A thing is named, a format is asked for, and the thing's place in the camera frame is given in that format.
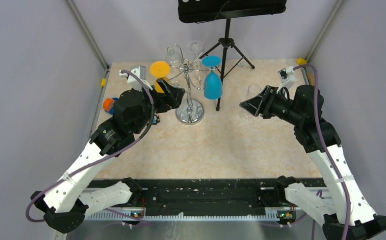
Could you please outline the black music stand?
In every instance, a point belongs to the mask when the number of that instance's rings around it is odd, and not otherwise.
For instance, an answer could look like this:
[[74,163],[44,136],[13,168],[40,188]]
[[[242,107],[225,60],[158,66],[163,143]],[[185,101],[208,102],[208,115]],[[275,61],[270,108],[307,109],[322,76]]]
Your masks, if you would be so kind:
[[216,45],[206,51],[200,59],[208,56],[219,46],[223,47],[222,67],[219,70],[221,80],[224,81],[231,71],[226,71],[227,51],[234,48],[252,69],[255,66],[239,50],[234,39],[230,35],[231,20],[237,18],[278,15],[286,11],[285,0],[179,0],[178,1],[178,18],[184,24],[203,24],[218,20],[225,20],[224,37],[220,38]]

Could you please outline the yellow corner clamp right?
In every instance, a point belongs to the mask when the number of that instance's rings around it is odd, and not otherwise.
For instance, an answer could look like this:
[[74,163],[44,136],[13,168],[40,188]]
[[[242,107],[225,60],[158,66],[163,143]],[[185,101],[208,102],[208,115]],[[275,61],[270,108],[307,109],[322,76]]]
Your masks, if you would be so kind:
[[298,66],[301,66],[301,65],[307,64],[307,61],[305,59],[303,59],[303,58],[297,58],[296,59],[296,63],[297,63]]

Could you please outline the orange wine glass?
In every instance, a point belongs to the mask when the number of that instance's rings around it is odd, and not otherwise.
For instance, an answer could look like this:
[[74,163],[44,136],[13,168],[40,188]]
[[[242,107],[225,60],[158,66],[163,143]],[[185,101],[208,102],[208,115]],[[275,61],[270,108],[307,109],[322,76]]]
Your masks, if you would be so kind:
[[157,80],[163,79],[166,83],[169,81],[167,76],[170,73],[170,66],[165,61],[156,61],[150,66],[149,72],[153,77],[156,78],[154,83],[156,92],[163,94],[164,91],[157,83]]

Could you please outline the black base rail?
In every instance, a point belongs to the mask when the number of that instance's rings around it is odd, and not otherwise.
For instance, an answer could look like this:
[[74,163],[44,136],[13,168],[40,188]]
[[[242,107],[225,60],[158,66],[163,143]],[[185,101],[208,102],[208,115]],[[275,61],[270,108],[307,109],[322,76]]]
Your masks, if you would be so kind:
[[301,209],[276,198],[274,178],[137,179],[141,191],[91,216],[94,220],[138,224],[166,221],[252,221],[294,224]]

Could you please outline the clear glass back left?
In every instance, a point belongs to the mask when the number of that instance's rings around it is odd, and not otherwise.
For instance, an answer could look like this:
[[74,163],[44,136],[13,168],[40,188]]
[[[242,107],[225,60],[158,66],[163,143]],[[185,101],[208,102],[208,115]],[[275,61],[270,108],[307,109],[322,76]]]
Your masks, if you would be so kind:
[[177,46],[170,45],[166,49],[165,62],[173,68],[178,68],[182,64],[182,56]]

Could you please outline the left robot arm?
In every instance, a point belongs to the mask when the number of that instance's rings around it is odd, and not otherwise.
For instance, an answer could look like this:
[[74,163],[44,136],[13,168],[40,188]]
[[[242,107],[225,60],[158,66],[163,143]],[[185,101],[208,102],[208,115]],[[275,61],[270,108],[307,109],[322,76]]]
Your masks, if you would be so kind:
[[94,192],[86,188],[94,177],[121,153],[137,144],[149,131],[156,114],[181,106],[185,91],[157,81],[162,92],[141,85],[123,92],[113,115],[90,136],[84,150],[61,178],[31,196],[31,205],[43,212],[43,222],[62,234],[75,230],[85,218],[107,208],[141,200],[141,188],[131,178]]

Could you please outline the chrome wine glass rack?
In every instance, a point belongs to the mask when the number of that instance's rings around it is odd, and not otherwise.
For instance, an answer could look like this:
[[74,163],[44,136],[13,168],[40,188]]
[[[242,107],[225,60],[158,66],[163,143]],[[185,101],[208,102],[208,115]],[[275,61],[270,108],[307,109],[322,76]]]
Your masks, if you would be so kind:
[[181,47],[177,44],[172,45],[178,47],[183,60],[182,64],[178,68],[170,68],[177,70],[179,75],[186,81],[186,87],[184,88],[185,97],[183,98],[181,106],[175,111],[176,119],[185,125],[195,125],[203,120],[205,111],[203,104],[192,98],[192,88],[196,90],[204,90],[205,82],[204,80],[198,80],[195,83],[193,81],[193,77],[195,74],[208,73],[209,70],[203,69],[200,59],[197,62],[188,61],[184,58]]

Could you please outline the clear glass back right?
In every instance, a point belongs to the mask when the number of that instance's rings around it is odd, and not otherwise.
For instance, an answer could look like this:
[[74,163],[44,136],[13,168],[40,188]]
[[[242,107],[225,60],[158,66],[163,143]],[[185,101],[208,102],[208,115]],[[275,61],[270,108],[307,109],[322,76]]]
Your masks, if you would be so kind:
[[187,44],[187,49],[195,55],[194,62],[197,62],[203,53],[203,43],[199,40],[192,40]]

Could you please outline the small blue owl toy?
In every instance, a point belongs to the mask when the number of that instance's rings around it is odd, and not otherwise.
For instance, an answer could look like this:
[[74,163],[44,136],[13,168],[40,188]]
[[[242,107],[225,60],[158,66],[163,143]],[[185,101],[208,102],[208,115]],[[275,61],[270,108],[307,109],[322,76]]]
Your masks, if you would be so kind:
[[152,121],[152,125],[157,125],[158,123],[160,123],[160,118],[158,115],[155,114]]

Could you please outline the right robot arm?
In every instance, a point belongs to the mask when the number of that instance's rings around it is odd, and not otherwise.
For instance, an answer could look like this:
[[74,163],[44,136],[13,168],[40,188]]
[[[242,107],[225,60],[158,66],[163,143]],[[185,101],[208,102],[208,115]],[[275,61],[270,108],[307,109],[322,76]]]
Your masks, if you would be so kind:
[[266,86],[240,107],[254,117],[277,117],[293,125],[296,140],[316,165],[332,198],[328,203],[298,179],[281,176],[275,202],[302,209],[328,240],[371,239],[386,231],[386,216],[378,215],[362,194],[334,126],[322,118],[323,103],[320,91],[311,85],[299,86],[293,99],[277,87]]

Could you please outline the clear wine glass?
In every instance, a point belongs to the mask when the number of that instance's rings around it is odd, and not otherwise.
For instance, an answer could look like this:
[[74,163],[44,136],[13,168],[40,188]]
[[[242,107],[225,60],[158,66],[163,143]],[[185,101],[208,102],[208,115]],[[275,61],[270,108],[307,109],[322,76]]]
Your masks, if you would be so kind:
[[173,84],[170,85],[170,93],[175,100],[181,101],[185,95],[185,90],[181,88],[178,84]]

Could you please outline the blue wine glass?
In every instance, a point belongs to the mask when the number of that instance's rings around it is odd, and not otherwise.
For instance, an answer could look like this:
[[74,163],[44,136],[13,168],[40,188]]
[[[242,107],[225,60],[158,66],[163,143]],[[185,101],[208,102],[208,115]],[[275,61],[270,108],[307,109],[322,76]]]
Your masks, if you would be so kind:
[[220,76],[216,73],[217,67],[222,60],[218,56],[206,56],[202,59],[202,64],[208,67],[210,72],[205,79],[204,97],[208,100],[217,100],[222,97],[223,86]]

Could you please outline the orange and blue toy car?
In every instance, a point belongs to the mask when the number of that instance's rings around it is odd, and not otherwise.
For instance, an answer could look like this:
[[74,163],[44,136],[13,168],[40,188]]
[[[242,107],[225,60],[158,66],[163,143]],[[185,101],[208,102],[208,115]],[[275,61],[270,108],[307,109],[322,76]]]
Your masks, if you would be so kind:
[[118,98],[107,98],[103,101],[102,107],[103,110],[108,113],[113,115],[114,114],[114,104],[118,101]]

